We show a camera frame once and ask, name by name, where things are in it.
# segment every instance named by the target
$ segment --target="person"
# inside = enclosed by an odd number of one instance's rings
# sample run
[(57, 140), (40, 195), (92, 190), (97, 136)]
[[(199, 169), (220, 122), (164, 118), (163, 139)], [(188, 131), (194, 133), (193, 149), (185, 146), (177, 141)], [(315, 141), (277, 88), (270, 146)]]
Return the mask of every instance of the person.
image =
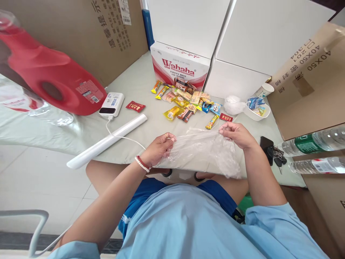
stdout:
[[(328, 258), (298, 219), (275, 179), (266, 155), (242, 125), (219, 129), (243, 149), (248, 180), (211, 178), (195, 187), (146, 177), (134, 161), (116, 165), (91, 161), (86, 172), (99, 197), (58, 242), (50, 258), (99, 258), (119, 225), (118, 258)], [(140, 156), (157, 165), (176, 137), (157, 137)], [(231, 215), (250, 190), (254, 207), (245, 224)]]

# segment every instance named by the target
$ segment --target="hand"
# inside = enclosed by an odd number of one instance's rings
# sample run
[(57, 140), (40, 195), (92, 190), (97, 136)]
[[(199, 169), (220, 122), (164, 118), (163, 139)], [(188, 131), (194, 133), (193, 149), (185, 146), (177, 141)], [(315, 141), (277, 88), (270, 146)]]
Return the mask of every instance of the hand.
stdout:
[(254, 137), (241, 123), (226, 122), (220, 126), (219, 133), (232, 139), (243, 150), (258, 146)]
[(149, 167), (157, 165), (162, 159), (164, 153), (173, 148), (173, 144), (176, 141), (176, 137), (169, 132), (155, 138), (155, 140), (152, 141), (152, 143), (140, 156), (141, 160)]

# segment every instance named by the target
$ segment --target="green bottle label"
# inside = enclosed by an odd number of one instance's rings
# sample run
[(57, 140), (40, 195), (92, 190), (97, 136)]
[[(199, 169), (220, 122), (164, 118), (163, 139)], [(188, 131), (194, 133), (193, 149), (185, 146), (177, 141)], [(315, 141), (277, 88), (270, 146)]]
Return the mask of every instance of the green bottle label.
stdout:
[(305, 154), (315, 154), (325, 151), (315, 143), (312, 134), (295, 138), (295, 145), (301, 152)]

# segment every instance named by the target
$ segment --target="smartphone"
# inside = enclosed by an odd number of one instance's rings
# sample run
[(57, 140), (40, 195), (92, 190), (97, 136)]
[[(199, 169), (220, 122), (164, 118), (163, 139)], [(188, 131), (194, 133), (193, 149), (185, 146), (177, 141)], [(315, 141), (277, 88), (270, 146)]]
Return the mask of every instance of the smartphone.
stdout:
[(273, 165), (273, 141), (262, 136), (260, 139), (260, 147), (265, 152), (267, 159), (270, 163), (270, 166), (272, 166)]

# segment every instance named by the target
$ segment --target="shirt sleeve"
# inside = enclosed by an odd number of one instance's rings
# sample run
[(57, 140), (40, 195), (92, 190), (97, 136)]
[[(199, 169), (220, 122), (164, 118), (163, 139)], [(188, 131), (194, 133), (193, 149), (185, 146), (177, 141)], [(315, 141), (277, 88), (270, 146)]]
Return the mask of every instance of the shirt sleeve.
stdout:
[(249, 208), (245, 222), (246, 225), (257, 226), (270, 233), (296, 258), (328, 258), (289, 203)]
[(96, 243), (73, 241), (54, 250), (48, 259), (100, 259)]

